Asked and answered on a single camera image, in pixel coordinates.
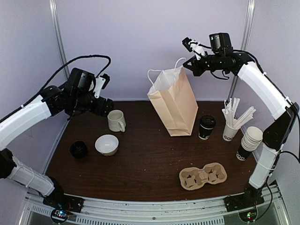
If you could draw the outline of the black plastic cup lid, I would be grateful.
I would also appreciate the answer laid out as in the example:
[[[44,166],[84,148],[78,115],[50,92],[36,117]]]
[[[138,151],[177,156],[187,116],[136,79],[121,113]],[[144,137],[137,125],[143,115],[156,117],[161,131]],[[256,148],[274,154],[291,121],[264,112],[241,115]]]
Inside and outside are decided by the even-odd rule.
[[[216,120],[211,115],[204,115],[200,118],[200,125],[205,129],[213,129],[216,126]]]

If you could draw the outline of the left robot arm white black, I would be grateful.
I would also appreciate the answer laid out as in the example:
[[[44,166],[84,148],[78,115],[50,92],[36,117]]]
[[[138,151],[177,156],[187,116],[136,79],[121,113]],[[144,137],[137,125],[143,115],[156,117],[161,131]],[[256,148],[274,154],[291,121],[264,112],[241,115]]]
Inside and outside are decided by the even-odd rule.
[[[57,208],[67,204],[67,197],[59,191],[54,179],[42,175],[21,163],[8,145],[20,134],[37,123],[64,111],[70,118],[91,112],[107,117],[113,109],[113,102],[100,96],[110,77],[103,74],[96,77],[82,69],[73,68],[68,80],[61,86],[49,86],[7,119],[0,123],[0,176],[30,187],[49,200]]]

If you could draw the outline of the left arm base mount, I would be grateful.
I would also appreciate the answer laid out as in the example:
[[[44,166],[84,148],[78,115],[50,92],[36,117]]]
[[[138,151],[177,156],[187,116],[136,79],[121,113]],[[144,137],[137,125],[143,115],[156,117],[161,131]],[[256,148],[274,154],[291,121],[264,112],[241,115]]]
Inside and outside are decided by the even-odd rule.
[[[84,199],[70,195],[63,195],[62,198],[53,198],[42,196],[43,204],[51,206],[57,210],[80,213],[83,207]]]

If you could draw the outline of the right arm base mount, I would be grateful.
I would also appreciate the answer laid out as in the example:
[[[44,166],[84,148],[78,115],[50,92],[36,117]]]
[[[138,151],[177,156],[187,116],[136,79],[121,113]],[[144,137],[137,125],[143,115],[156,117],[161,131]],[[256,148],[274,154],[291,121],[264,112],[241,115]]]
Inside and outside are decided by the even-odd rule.
[[[227,212],[243,210],[264,203],[263,197],[247,198],[245,194],[229,195],[224,198]]]

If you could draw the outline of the brown paper bag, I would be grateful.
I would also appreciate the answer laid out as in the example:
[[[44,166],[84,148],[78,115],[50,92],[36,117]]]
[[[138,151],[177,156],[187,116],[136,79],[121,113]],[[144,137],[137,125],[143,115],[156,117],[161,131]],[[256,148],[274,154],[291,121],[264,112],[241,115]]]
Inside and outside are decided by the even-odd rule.
[[[178,63],[167,70],[157,70],[159,75],[152,81],[147,96],[170,136],[190,136],[197,116],[198,105],[183,66]]]

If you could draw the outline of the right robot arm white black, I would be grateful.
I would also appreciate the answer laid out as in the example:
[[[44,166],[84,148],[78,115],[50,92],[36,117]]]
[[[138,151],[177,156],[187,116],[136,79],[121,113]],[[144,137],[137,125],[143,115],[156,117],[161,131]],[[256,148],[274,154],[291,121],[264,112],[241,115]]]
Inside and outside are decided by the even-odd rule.
[[[282,147],[295,121],[300,119],[300,108],[267,77],[254,55],[232,47],[228,33],[211,34],[209,38],[212,54],[207,54],[205,46],[195,40],[188,37],[182,40],[185,48],[195,54],[183,66],[192,71],[194,76],[216,70],[233,73],[258,95],[274,118],[274,122],[263,132],[261,156],[240,197],[240,203],[250,207],[258,200],[267,177],[276,167]]]

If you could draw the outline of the black paper coffee cup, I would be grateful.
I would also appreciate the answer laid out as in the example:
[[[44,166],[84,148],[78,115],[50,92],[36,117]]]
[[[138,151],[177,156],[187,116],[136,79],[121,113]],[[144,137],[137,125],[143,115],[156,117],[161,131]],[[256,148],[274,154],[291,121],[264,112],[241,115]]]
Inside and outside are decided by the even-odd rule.
[[[198,137],[202,140],[207,140],[212,133],[213,127],[205,127],[202,124],[199,126]]]

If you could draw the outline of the cardboard two-cup carrier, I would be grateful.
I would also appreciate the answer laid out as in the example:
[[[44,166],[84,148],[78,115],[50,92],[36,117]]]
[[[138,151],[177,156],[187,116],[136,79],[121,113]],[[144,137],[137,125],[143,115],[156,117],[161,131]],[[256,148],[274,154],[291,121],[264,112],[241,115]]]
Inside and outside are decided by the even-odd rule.
[[[202,188],[206,183],[216,185],[227,179],[225,168],[220,163],[206,164],[202,169],[184,168],[179,173],[180,185],[188,191]]]

